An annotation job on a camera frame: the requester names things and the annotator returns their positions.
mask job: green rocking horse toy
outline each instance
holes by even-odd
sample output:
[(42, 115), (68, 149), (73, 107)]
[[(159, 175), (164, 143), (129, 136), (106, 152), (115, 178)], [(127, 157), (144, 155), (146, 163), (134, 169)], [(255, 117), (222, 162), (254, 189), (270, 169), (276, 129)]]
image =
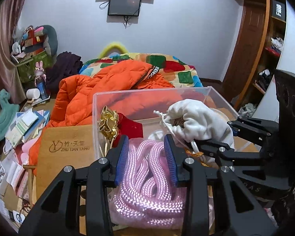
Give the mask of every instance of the green rocking horse toy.
[(4, 139), (8, 127), (14, 119), (15, 114), (19, 111), (19, 105), (8, 102), (10, 97), (11, 95), (5, 89), (0, 91), (0, 141)]

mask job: green storage box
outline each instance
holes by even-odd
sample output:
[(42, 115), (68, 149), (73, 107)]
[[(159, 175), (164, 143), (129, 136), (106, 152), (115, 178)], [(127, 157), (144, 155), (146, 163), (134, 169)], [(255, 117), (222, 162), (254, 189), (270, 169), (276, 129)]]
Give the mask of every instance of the green storage box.
[(16, 64), (18, 75), (22, 83), (27, 83), (35, 79), (35, 65), (36, 62), (43, 62), (43, 68), (53, 66), (53, 60), (51, 56), (48, 56), (46, 51), (38, 53), (36, 56), (25, 58), (21, 63)]

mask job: colorful blanket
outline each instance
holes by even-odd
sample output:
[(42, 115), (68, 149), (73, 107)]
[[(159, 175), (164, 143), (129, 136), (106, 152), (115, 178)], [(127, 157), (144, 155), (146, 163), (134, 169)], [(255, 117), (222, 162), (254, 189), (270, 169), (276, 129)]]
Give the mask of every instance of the colorful blanket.
[(156, 72), (159, 70), (159, 73), (176, 88), (203, 87), (194, 66), (187, 65), (174, 56), (164, 54), (125, 53), (102, 59), (96, 58), (87, 61), (79, 74), (93, 77), (102, 68), (128, 59), (152, 64), (155, 66)]

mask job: wooden door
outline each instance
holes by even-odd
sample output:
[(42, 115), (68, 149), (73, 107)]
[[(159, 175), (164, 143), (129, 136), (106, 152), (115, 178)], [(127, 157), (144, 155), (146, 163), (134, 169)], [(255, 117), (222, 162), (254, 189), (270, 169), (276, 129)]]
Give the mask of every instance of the wooden door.
[(265, 6), (245, 2), (236, 46), (223, 80), (223, 96), (230, 102), (239, 95), (249, 78), (260, 47)]

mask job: pink rabbit toy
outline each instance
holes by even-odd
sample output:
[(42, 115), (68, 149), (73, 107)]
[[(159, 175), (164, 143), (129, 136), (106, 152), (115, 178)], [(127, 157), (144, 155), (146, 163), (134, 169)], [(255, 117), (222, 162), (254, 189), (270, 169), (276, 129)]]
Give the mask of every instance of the pink rabbit toy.
[(43, 68), (43, 62), (40, 61), (39, 63), (36, 62), (36, 67), (35, 67), (35, 86), (36, 85), (36, 79), (38, 79), (39, 77), (42, 77), (45, 81), (46, 81), (46, 74), (45, 74), (45, 70)]

